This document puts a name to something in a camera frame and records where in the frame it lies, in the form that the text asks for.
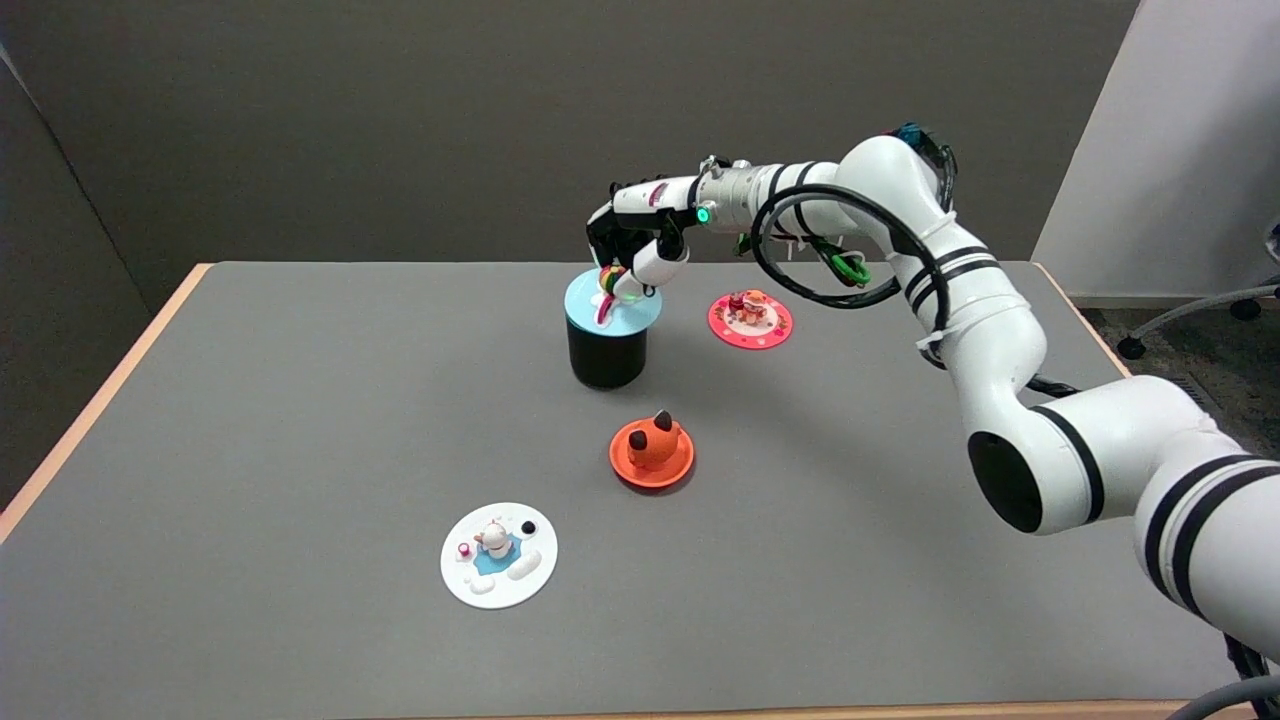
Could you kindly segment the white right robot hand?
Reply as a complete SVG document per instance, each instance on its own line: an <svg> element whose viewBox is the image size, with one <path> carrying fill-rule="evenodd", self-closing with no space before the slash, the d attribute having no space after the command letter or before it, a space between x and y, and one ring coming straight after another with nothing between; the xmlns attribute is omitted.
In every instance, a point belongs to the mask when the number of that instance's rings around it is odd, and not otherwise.
<svg viewBox="0 0 1280 720"><path fill-rule="evenodd" d="M604 292L616 302L652 297L689 263L684 232L699 224L695 176L611 184L609 201L586 224Z"/></svg>

